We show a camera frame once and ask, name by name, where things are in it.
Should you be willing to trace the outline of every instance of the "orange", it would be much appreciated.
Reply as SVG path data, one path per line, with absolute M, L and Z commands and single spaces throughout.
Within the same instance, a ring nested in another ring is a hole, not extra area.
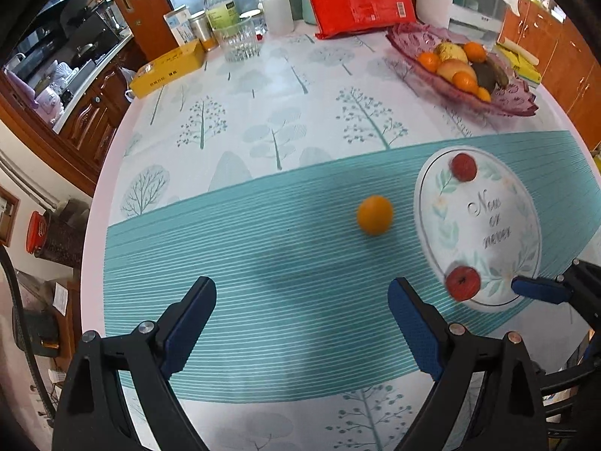
M 468 42 L 464 44 L 465 55 L 471 62 L 486 61 L 486 49 L 477 42 Z
M 488 93 L 486 88 L 482 88 L 481 86 L 478 88 L 476 96 L 482 101 L 491 101 L 491 94 Z
M 466 73 L 465 71 L 458 71 L 453 74 L 453 85 L 462 91 L 473 93 L 474 95 L 478 92 L 478 82 L 470 73 Z
M 361 202 L 357 209 L 357 224 L 370 236 L 379 236 L 393 224 L 394 209 L 390 200 L 373 195 Z
M 422 52 L 417 57 L 417 60 L 431 73 L 435 73 L 438 66 L 441 65 L 441 59 L 438 57 L 438 54 L 434 54 L 434 52 Z

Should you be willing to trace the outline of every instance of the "tin can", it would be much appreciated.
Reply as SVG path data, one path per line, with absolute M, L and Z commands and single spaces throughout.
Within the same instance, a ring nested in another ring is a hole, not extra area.
M 190 28 L 194 35 L 200 40 L 202 48 L 205 51 L 215 49 L 219 45 L 217 39 L 213 35 L 213 30 L 211 29 L 211 25 L 208 22 L 204 10 L 192 15 L 190 19 L 188 19 L 188 23 L 190 24 Z

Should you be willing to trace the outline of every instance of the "glass bottle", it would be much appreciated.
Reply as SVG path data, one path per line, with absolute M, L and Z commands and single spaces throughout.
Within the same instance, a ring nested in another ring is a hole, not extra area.
M 204 0 L 204 10 L 214 29 L 224 29 L 240 21 L 234 0 Z

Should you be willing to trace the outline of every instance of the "white plate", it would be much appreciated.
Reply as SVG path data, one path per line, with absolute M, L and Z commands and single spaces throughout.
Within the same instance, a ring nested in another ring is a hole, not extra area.
M 471 182 L 458 182 L 450 161 L 459 153 L 476 160 Z M 516 275 L 539 273 L 542 236 L 539 216 L 518 177 L 491 154 L 473 147 L 451 147 L 433 154 L 415 185 L 415 225 L 426 259 L 444 285 L 456 266 L 475 268 L 480 291 L 467 306 L 501 312 L 521 297 L 511 288 Z

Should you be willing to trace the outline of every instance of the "metal screw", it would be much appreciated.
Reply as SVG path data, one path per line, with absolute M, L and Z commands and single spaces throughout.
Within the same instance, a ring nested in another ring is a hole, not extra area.
M 465 327 L 461 324 L 458 324 L 457 322 L 453 322 L 449 326 L 449 330 L 451 331 L 451 334 L 454 334 L 455 336 L 462 336 L 463 334 L 465 334 Z
M 94 337 L 96 337 L 96 331 L 85 331 L 81 336 L 81 340 L 85 343 L 89 343 L 94 340 Z
M 515 331 L 512 331 L 509 334 L 507 334 L 507 339 L 509 339 L 514 344 L 519 344 L 520 342 L 522 342 L 522 336 L 520 336 Z
M 154 322 L 152 321 L 144 321 L 139 326 L 137 326 L 137 330 L 142 334 L 151 333 L 152 329 L 154 329 Z

